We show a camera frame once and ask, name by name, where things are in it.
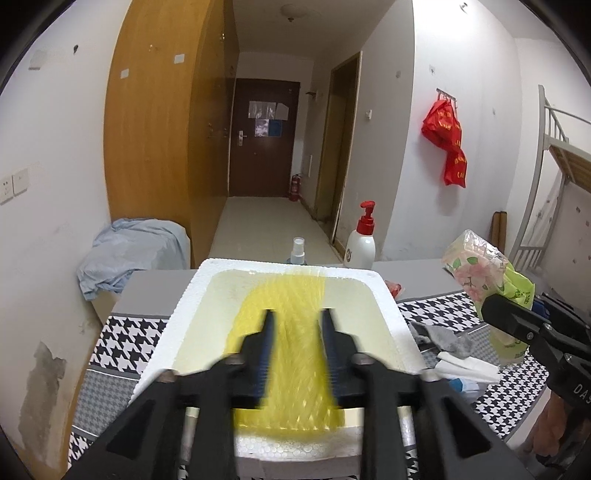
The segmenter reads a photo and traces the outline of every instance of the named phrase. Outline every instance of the green plastic bag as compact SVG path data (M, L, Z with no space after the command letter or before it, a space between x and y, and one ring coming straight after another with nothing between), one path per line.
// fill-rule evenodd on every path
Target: green plastic bag
M482 303L502 295L524 308L534 304L535 285L517 273L498 248L470 230L461 234L443 255L443 263L474 302L482 320ZM490 342L502 365L524 359L527 344L491 326Z

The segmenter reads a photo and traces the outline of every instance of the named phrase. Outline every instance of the red pump cap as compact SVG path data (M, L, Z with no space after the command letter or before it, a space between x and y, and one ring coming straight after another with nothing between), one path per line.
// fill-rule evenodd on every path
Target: red pump cap
M371 214L375 208L375 202L369 200L361 204L361 208L365 209L365 215L363 215L357 223L357 233L361 235L373 235L374 234L374 218Z

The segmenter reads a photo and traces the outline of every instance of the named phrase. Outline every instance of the styrofoam tray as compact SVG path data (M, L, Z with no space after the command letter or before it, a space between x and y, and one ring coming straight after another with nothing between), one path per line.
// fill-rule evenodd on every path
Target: styrofoam tray
M134 397L162 369L186 374L210 367L222 356L226 337L248 292L270 275L297 271L326 278L323 306L335 310L337 329L355 335L360 350L379 358L390 368L410 373L425 368L396 302L376 272L209 259L195 273L178 302ZM237 436L236 455L274 462L356 456L360 448L361 423L360 412L347 411L346 428L316 443ZM248 468L241 475L259 476L259 467Z

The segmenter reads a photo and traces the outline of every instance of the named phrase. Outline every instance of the door handle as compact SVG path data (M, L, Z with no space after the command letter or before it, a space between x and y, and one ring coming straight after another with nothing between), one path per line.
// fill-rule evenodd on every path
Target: door handle
M244 134L244 130L240 130L238 132L238 146L241 147L242 146L242 140L246 138L246 135Z

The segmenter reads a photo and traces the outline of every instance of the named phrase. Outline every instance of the tiled floor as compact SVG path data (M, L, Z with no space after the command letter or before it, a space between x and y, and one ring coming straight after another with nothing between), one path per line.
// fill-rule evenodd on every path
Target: tiled floor
M302 205L285 198L229 198L209 256L285 263L296 236L306 240L308 265L342 262Z

